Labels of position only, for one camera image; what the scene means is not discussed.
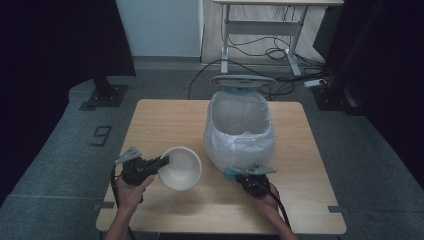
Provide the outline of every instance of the wooden table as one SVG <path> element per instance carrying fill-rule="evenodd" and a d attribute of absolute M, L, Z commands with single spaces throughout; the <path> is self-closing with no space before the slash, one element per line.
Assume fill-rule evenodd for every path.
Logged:
<path fill-rule="evenodd" d="M 185 146 L 203 164 L 202 177 L 192 189 L 170 190 L 158 177 L 144 193 L 130 226 L 133 231 L 174 233 L 274 234 L 241 185 L 229 182 L 215 168 L 203 147 L 207 100 L 141 100 L 134 112 L 122 153 L 130 146 L 143 158 L 160 156 L 166 149 Z M 346 225 L 301 104 L 270 102 L 276 147 L 269 174 L 278 188 L 292 229 L 302 234 L 343 234 Z M 113 202 L 111 188 L 105 202 Z M 116 207 L 103 208 L 97 228 L 107 230 Z"/>
<path fill-rule="evenodd" d="M 302 75 L 297 57 L 294 55 L 297 42 L 305 21 L 309 6 L 342 6 L 343 0 L 214 0 L 225 6 L 224 18 L 224 45 L 222 47 L 221 74 L 228 73 L 228 38 L 230 34 L 244 35 L 270 35 L 270 36 L 292 36 L 289 49 L 285 49 L 287 60 L 295 76 Z M 303 6 L 298 21 L 237 21 L 230 19 L 231 5 L 285 5 Z"/>

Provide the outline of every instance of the table leg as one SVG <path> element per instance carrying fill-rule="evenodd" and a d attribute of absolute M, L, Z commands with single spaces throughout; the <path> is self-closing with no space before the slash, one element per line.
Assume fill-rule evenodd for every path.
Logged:
<path fill-rule="evenodd" d="M 224 19 L 224 46 L 222 47 L 221 56 L 221 74 L 228 73 L 228 23 L 230 21 L 230 5 L 225 5 L 225 19 Z"/>
<path fill-rule="evenodd" d="M 306 13 L 308 12 L 308 6 L 303 8 L 300 19 L 297 23 L 296 33 L 293 36 L 293 41 L 290 44 L 290 48 L 286 49 L 287 59 L 289 60 L 290 67 L 295 76 L 300 76 L 302 73 L 300 72 L 297 57 L 294 55 L 297 42 L 299 41 L 300 33 L 302 32 L 303 24 L 305 22 Z"/>

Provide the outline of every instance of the hand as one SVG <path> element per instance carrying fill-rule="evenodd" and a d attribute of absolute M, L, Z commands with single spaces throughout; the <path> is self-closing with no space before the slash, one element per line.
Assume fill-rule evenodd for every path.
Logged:
<path fill-rule="evenodd" d="M 131 217 L 140 203 L 146 187 L 149 186 L 155 176 L 146 178 L 140 186 L 130 186 L 121 177 L 116 180 L 118 190 L 119 207 L 113 219 L 112 225 L 106 234 L 106 240 L 125 239 Z"/>
<path fill-rule="evenodd" d="M 275 196 L 279 197 L 277 189 L 272 184 L 271 192 Z M 299 238 L 293 233 L 293 231 L 281 218 L 278 204 L 270 195 L 267 194 L 263 198 L 253 198 L 252 196 L 250 196 L 250 198 L 253 200 L 262 215 L 271 223 L 271 225 L 277 231 L 278 236 L 281 240 L 299 240 Z"/>
<path fill-rule="evenodd" d="M 272 184 L 271 184 L 271 192 L 274 193 L 275 196 L 279 197 L 277 189 Z M 265 195 L 262 198 L 251 197 L 251 199 L 255 203 L 259 212 L 268 220 L 275 218 L 276 215 L 280 216 L 279 210 L 278 210 L 278 204 L 269 194 Z"/>
<path fill-rule="evenodd" d="M 133 214 L 143 197 L 143 193 L 146 191 L 146 187 L 149 186 L 154 179 L 155 176 L 151 175 L 147 177 L 140 186 L 131 186 L 119 177 L 116 180 L 119 208 Z"/>

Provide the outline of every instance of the transparent plastic bag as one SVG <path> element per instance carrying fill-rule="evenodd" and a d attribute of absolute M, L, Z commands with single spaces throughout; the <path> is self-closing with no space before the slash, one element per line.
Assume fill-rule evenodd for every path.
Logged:
<path fill-rule="evenodd" d="M 207 154 L 221 171 L 266 165 L 275 147 L 268 102 L 251 90 L 215 93 L 203 138 Z"/>

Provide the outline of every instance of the white container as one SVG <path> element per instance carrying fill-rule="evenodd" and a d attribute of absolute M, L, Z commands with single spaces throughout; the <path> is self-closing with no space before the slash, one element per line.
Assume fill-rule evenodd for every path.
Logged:
<path fill-rule="evenodd" d="M 158 171 L 163 185 L 176 191 L 194 187 L 202 175 L 202 162 L 197 154 L 186 147 L 166 150 L 161 158 L 169 156 L 169 164 Z"/>
<path fill-rule="evenodd" d="M 275 147 L 266 99 L 247 89 L 215 93 L 208 107 L 204 146 L 215 166 L 224 172 L 265 166 Z"/>

